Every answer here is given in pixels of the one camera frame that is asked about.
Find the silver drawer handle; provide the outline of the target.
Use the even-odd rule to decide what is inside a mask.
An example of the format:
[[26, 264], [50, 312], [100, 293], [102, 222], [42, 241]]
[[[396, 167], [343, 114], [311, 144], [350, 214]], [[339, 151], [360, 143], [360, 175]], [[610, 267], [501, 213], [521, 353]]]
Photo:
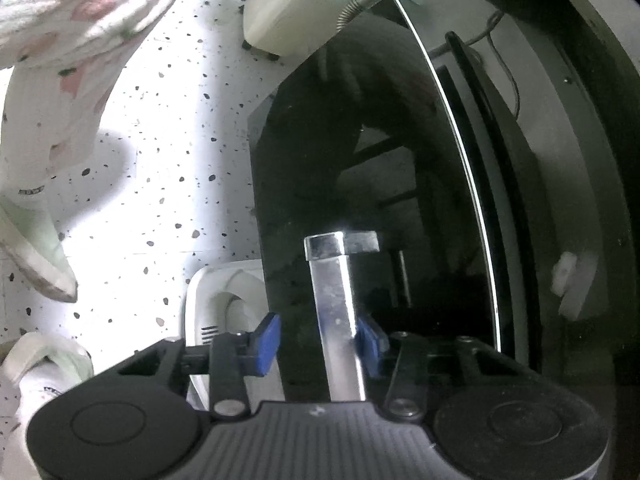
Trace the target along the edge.
[[374, 231], [336, 231], [304, 239], [326, 380], [333, 402], [366, 398], [356, 350], [357, 313], [349, 258], [381, 250]]

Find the black glossy drawer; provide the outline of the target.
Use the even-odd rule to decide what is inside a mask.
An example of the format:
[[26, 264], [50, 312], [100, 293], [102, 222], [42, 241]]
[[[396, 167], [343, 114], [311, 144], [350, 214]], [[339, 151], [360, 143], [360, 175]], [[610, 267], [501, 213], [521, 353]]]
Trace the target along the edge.
[[285, 397], [324, 401], [306, 237], [374, 231], [352, 260], [356, 304], [386, 330], [491, 344], [468, 184], [412, 32], [367, 13], [314, 52], [248, 118], [262, 266], [282, 320]]

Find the white round floor appliance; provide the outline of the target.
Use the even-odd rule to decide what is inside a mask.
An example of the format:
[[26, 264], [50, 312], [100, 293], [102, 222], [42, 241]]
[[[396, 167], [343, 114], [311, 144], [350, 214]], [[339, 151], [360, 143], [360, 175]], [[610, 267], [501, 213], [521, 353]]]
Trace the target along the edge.
[[[188, 347], [206, 346], [220, 334], [252, 332], [269, 313], [262, 260], [203, 266], [186, 289], [183, 330]], [[191, 376], [194, 396], [208, 410], [209, 385], [204, 375]], [[252, 412], [262, 401], [284, 401], [278, 361], [265, 377], [245, 378]]]

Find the white plastic knob under counter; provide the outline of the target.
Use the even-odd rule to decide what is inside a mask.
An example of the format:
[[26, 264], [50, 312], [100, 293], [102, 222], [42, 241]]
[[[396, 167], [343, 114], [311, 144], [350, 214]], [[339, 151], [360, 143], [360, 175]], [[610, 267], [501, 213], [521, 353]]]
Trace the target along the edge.
[[593, 252], [563, 252], [552, 269], [551, 291], [561, 299], [559, 315], [576, 321], [597, 274], [598, 256]]

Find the cream laundry basket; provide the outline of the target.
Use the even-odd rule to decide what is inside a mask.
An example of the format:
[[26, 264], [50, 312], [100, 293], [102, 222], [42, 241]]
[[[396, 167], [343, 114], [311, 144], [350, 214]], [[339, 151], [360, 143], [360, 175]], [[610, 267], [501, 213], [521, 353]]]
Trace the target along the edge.
[[306, 58], [336, 34], [339, 13], [331, 0], [245, 0], [244, 41], [279, 58]]

